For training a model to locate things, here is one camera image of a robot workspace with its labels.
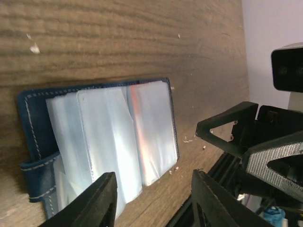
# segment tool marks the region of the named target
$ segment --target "camera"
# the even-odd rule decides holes
[[[303,93],[303,43],[274,50],[271,65],[277,90]]]

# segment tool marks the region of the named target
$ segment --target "camera lens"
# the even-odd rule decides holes
[[[298,68],[298,73],[299,73],[299,75],[303,76],[303,66],[300,66]]]
[[[287,74],[287,68],[286,68],[285,66],[279,67],[278,74],[279,74],[280,76],[286,75],[286,74]]]

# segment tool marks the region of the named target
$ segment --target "wood shaving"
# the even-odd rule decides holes
[[[39,47],[37,46],[36,43],[35,43],[33,46],[31,46],[29,49],[30,49],[30,51],[33,52],[33,53],[36,53],[36,54],[39,54],[39,53],[40,53]]]

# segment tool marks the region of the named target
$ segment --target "wooden table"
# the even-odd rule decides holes
[[[1,227],[45,218],[41,204],[28,202],[18,166],[29,160],[21,90],[169,77],[179,169],[144,188],[118,227],[165,226],[190,194],[192,170],[208,171],[221,154],[194,138],[197,122],[248,99],[241,0],[2,0],[0,34]],[[30,51],[35,43],[39,54]]]

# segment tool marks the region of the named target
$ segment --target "blue leather wallet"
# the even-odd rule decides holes
[[[47,219],[58,212],[53,161],[56,160],[59,149],[48,115],[46,100],[70,92],[77,92],[79,90],[129,86],[155,81],[166,82],[169,86],[174,134],[177,141],[173,103],[168,78],[35,89],[23,91],[18,95],[19,114],[31,156],[30,161],[22,163],[20,166],[25,177],[29,201],[43,201]]]

